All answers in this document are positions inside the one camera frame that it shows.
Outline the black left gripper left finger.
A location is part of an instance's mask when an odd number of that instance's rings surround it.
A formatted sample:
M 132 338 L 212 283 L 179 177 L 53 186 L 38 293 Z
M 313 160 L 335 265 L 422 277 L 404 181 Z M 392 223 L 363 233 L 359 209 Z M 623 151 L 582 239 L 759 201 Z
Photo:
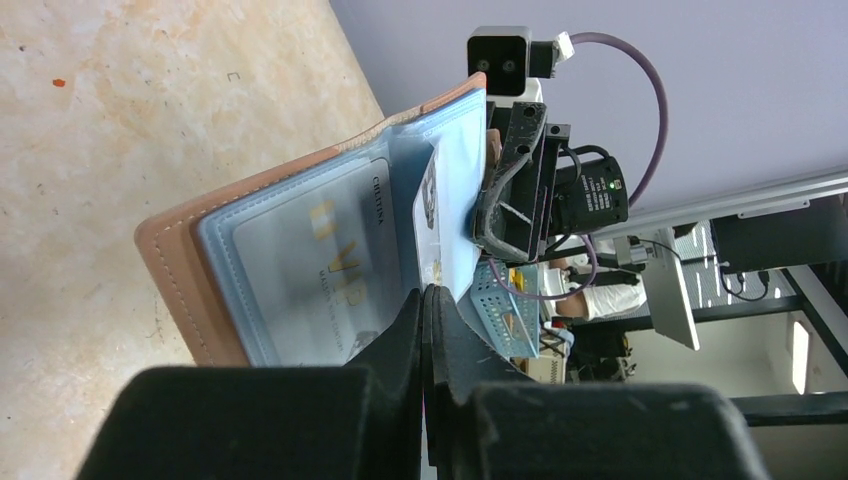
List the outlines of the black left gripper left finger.
M 419 290 L 339 367 L 161 367 L 120 392 L 82 479 L 417 479 Z

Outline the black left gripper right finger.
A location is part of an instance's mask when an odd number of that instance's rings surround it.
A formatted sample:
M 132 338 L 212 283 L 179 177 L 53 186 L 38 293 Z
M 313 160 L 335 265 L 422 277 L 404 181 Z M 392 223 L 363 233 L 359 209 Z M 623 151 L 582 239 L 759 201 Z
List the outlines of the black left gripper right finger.
M 422 299 L 429 462 L 442 479 L 765 479 L 743 415 L 694 384 L 543 384 L 497 354 L 451 292 Z

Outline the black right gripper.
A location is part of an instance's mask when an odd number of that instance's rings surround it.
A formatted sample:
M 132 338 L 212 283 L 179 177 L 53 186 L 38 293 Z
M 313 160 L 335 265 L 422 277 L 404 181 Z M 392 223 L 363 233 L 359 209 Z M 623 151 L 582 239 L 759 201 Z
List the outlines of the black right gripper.
M 547 255 L 559 238 L 627 220 L 617 160 L 595 145 L 573 147 L 571 127 L 550 123 L 539 102 L 486 105 L 485 171 L 472 240 L 505 262 Z

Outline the grey silver card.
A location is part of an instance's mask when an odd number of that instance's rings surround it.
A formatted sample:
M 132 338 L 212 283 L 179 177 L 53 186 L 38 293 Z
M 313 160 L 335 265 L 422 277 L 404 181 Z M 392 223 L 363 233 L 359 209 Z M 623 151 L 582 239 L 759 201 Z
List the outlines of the grey silver card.
M 440 285 L 442 283 L 436 159 L 437 152 L 432 149 L 412 210 L 417 269 L 422 290 L 431 284 Z

